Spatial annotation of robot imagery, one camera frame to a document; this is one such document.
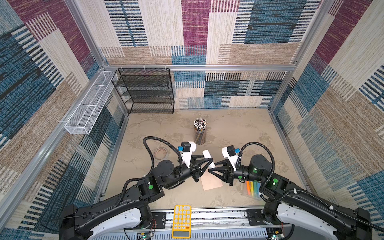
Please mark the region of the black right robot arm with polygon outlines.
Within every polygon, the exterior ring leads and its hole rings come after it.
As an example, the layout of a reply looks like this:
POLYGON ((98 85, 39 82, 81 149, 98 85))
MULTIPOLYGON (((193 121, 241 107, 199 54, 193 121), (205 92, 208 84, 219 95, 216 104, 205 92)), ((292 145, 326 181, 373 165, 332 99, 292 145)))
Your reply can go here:
POLYGON ((329 202, 276 174, 274 156, 265 145, 249 142, 241 149, 229 146, 223 150, 224 160, 217 162, 209 173, 230 186, 234 180, 260 183, 258 194, 266 203, 261 213, 265 222, 301 227, 329 240, 370 240, 373 230, 384 231, 372 224, 368 211, 329 202), (243 152, 251 145, 263 148, 270 159, 254 155, 248 166, 242 165, 243 152))

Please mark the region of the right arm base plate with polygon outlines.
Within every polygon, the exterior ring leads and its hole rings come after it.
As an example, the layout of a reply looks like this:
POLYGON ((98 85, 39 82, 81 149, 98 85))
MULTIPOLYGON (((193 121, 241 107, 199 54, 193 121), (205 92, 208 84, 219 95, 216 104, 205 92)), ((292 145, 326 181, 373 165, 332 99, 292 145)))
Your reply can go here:
POLYGON ((250 226, 262 225, 287 225, 288 223, 281 222, 277 217, 277 209, 247 209, 244 212, 244 217, 248 220, 250 226))

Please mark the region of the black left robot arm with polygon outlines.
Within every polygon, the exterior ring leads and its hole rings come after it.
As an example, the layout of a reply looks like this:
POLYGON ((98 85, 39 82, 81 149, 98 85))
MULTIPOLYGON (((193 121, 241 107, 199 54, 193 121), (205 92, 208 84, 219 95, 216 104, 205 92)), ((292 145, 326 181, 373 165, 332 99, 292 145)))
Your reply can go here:
POLYGON ((179 166, 175 167, 168 160, 161 161, 157 166, 152 165, 145 177, 126 181, 122 192, 114 197, 84 208, 76 208, 74 205, 66 207, 62 212, 59 230, 61 240, 89 240, 91 236, 96 235, 95 227, 98 224, 135 208, 139 209, 140 213, 144 213, 143 220, 149 222, 152 215, 148 204, 163 197, 164 189, 174 189, 188 178, 198 182, 209 165, 213 163, 212 158, 206 159, 203 155, 193 155, 187 166, 182 162, 181 152, 172 144, 163 139, 148 136, 143 139, 145 147, 148 146, 148 140, 162 142, 169 146, 177 153, 179 166))

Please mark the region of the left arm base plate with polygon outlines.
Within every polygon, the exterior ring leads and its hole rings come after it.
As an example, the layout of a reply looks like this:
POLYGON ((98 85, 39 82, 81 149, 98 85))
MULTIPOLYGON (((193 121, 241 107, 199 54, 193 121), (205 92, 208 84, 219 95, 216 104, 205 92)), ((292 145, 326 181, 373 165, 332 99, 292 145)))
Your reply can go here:
POLYGON ((149 230, 153 225, 156 229, 165 229, 166 228, 166 212, 152 212, 153 220, 151 224, 143 225, 139 224, 134 228, 124 228, 124 230, 149 230))

